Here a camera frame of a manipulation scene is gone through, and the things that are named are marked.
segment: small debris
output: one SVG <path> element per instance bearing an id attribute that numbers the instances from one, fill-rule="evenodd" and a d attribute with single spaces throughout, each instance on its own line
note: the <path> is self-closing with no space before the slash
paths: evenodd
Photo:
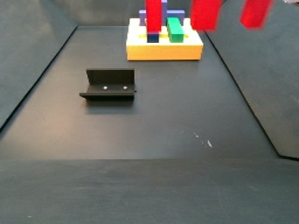
<path id="1" fill-rule="evenodd" d="M 208 145 L 209 145 L 209 147 L 212 148 L 212 145 L 210 145 L 210 141 L 208 140 Z"/>

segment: dark gray surface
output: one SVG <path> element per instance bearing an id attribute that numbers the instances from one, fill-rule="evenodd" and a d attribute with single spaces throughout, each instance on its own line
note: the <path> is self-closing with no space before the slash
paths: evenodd
<path id="1" fill-rule="evenodd" d="M 1 161 L 5 224 L 294 224 L 284 160 Z"/>
<path id="2" fill-rule="evenodd" d="M 264 30 L 246 31 L 240 7 L 224 3 L 209 38 L 278 154 L 299 158 L 299 10 L 276 0 Z"/>
<path id="3" fill-rule="evenodd" d="M 145 0 L 52 0 L 78 25 L 128 25 L 129 18 L 138 18 Z M 170 10 L 189 13 L 190 0 L 168 0 Z"/>
<path id="4" fill-rule="evenodd" d="M 276 158 L 200 36 L 200 61 L 128 62 L 125 27 L 80 27 L 0 134 L 0 158 Z M 133 102 L 78 97 L 89 67 L 134 69 Z"/>
<path id="5" fill-rule="evenodd" d="M 76 25 L 48 0 L 0 0 L 0 128 Z"/>

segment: white speck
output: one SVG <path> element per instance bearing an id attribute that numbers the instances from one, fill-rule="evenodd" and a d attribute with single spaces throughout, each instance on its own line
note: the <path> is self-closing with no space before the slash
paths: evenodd
<path id="1" fill-rule="evenodd" d="M 294 97 L 293 95 L 290 95 L 290 98 L 293 99 L 293 101 L 299 104 L 299 98 Z"/>
<path id="2" fill-rule="evenodd" d="M 212 148 L 212 145 L 210 145 L 210 141 L 208 140 L 208 145 L 209 145 L 209 147 Z"/>
<path id="3" fill-rule="evenodd" d="M 252 191 L 257 192 L 257 189 L 252 185 L 249 185 L 248 187 L 252 189 Z"/>

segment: blue block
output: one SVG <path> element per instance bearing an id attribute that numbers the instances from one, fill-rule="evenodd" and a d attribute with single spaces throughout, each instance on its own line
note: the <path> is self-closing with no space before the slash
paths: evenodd
<path id="1" fill-rule="evenodd" d="M 145 10 L 138 11 L 140 26 L 145 26 Z"/>
<path id="2" fill-rule="evenodd" d="M 162 0 L 162 25 L 165 25 L 165 18 L 166 18 L 166 0 Z"/>
<path id="3" fill-rule="evenodd" d="M 146 43 L 158 43 L 158 32 L 146 33 Z"/>

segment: colorful blocks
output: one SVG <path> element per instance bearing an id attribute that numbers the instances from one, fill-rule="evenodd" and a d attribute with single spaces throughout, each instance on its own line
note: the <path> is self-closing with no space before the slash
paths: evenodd
<path id="1" fill-rule="evenodd" d="M 177 17 L 166 18 L 166 30 L 168 30 L 170 42 L 181 43 L 182 42 L 182 27 Z"/>
<path id="2" fill-rule="evenodd" d="M 182 43 L 170 43 L 168 38 L 160 38 L 158 43 L 146 43 L 145 27 L 138 25 L 138 18 L 129 19 L 125 52 L 128 60 L 198 60 L 201 58 L 202 43 L 198 33 L 190 27 L 190 20 L 184 19 Z M 162 26 L 160 35 L 166 35 Z"/>
<path id="3" fill-rule="evenodd" d="M 166 11 L 166 17 L 168 18 L 178 18 L 180 19 L 180 23 L 182 25 L 184 10 L 168 10 Z"/>

